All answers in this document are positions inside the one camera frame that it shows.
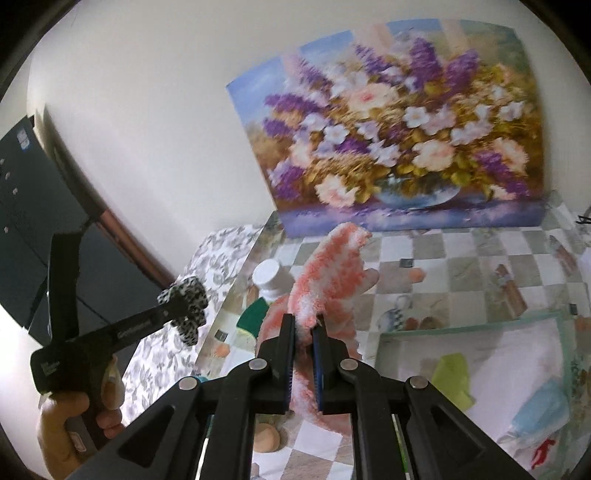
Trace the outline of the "person's left hand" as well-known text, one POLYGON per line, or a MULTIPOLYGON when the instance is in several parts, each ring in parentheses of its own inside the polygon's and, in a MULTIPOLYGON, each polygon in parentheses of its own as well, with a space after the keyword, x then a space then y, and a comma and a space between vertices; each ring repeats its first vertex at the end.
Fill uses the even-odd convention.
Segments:
MULTIPOLYGON (((125 388, 117 366, 117 357, 103 374, 101 398, 105 408, 95 417, 103 436, 111 440, 125 426, 120 406, 125 388)), ((82 465, 79 452, 66 429, 66 421, 84 413, 90 401, 84 392, 61 392, 50 395, 42 404, 37 424, 37 440, 47 471, 52 479, 66 479, 82 465)))

